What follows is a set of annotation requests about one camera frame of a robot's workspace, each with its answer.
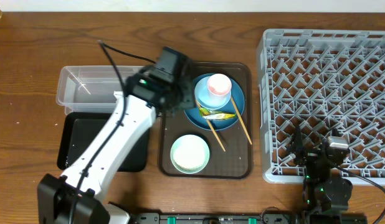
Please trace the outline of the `yellow green snack wrapper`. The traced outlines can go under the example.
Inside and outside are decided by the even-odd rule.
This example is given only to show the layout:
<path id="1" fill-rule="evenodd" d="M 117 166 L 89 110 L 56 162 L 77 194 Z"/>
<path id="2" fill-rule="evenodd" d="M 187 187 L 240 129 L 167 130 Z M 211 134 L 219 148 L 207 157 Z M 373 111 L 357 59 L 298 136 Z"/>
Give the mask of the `yellow green snack wrapper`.
<path id="1" fill-rule="evenodd" d="M 234 113 L 226 113 L 222 111 L 209 110 L 207 108 L 199 108 L 199 114 L 206 120 L 227 120 L 236 117 Z"/>

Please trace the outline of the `pink cup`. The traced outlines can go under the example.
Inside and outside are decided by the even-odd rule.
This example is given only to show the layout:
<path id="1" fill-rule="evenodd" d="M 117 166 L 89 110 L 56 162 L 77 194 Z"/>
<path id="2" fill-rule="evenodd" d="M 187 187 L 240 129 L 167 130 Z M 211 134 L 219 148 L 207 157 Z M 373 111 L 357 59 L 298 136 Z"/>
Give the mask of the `pink cup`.
<path id="1" fill-rule="evenodd" d="M 231 91 L 232 82 L 228 76 L 221 73 L 216 73 L 209 77 L 207 81 L 207 87 L 212 94 L 223 96 Z"/>

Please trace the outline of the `mint green bowl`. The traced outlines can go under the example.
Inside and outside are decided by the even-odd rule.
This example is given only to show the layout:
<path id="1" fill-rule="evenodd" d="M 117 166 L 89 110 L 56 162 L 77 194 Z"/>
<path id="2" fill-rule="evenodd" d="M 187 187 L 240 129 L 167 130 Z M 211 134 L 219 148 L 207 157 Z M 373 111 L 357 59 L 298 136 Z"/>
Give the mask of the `mint green bowl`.
<path id="1" fill-rule="evenodd" d="M 207 142 L 197 135 L 181 136 L 171 146 L 171 163 L 183 174 L 196 174 L 202 171 L 208 164 L 209 158 Z"/>

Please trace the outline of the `wooden chopstick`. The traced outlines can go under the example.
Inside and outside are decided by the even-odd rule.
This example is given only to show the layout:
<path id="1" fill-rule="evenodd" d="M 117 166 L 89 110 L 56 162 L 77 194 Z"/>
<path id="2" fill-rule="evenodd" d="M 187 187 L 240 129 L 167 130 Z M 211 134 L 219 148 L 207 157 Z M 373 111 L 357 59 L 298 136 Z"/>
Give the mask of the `wooden chopstick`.
<path id="1" fill-rule="evenodd" d="M 199 110 L 200 110 L 200 109 L 201 109 L 201 105 L 199 104 L 199 102 L 197 101 L 197 99 L 195 99 L 195 102 L 196 102 L 196 104 L 197 104 L 197 107 L 198 107 Z M 224 152 L 226 152 L 226 149 L 225 149 L 223 143 L 221 142 L 219 136 L 217 135 L 217 133 L 216 133 L 214 127 L 212 126 L 211 122 L 210 122 L 208 119 L 204 119 L 204 120 L 207 122 L 208 126 L 210 127 L 210 129 L 211 129 L 213 135 L 214 135 L 215 138 L 217 139 L 217 142 L 219 143 L 219 145 L 220 145 L 220 147 L 222 148 L 222 150 L 223 150 Z"/>
<path id="2" fill-rule="evenodd" d="M 246 137 L 247 137 L 247 140 L 248 140 L 249 144 L 252 145 L 251 137 L 250 137 L 250 135 L 249 135 L 249 133 L 248 133 L 248 130 L 247 130 L 247 128 L 246 128 L 246 126 L 245 126 L 245 123 L 244 123 L 244 121 L 243 121 L 243 119 L 242 119 L 242 117 L 241 117 L 241 115 L 240 115 L 240 113 L 239 113 L 239 109 L 238 109 L 238 107 L 237 107 L 237 105 L 236 105 L 236 103 L 235 103 L 234 98 L 233 98 L 232 95 L 231 95 L 230 100 L 231 100 L 232 105 L 233 105 L 233 107 L 234 107 L 234 109 L 235 109 L 235 113 L 236 113 L 236 115 L 237 115 L 237 117 L 238 117 L 238 119 L 239 119 L 239 122 L 240 122 L 240 124 L 241 124 L 241 126 L 242 126 L 242 129 L 244 130 L 244 133 L 245 133 L 245 135 L 246 135 Z"/>

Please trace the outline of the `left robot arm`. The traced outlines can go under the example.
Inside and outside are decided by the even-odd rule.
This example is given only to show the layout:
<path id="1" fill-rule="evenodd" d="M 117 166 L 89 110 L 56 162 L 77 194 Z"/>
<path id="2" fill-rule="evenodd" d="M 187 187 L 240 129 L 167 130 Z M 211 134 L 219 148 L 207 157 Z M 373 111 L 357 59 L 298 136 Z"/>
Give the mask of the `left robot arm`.
<path id="1" fill-rule="evenodd" d="M 188 56 L 163 47 L 154 64 L 120 78 L 115 109 L 88 148 L 60 177 L 46 174 L 39 182 L 39 223 L 129 223 L 127 211 L 104 204 L 109 186 L 159 113 L 195 106 L 193 70 Z"/>

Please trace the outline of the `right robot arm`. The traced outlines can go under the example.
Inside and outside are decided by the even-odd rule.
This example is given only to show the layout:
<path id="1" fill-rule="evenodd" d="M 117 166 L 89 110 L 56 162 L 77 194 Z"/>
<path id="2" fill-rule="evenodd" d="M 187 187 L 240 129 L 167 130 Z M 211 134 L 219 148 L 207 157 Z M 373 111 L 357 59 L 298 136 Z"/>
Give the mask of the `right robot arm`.
<path id="1" fill-rule="evenodd" d="M 294 164 L 306 169 L 302 197 L 307 208 L 302 212 L 302 222 L 341 223 L 353 185 L 348 179 L 333 176 L 331 170 L 342 164 L 349 153 L 347 140 L 334 129 L 319 146 L 308 147 L 304 145 L 303 134 L 297 126 L 287 152 L 295 156 Z"/>

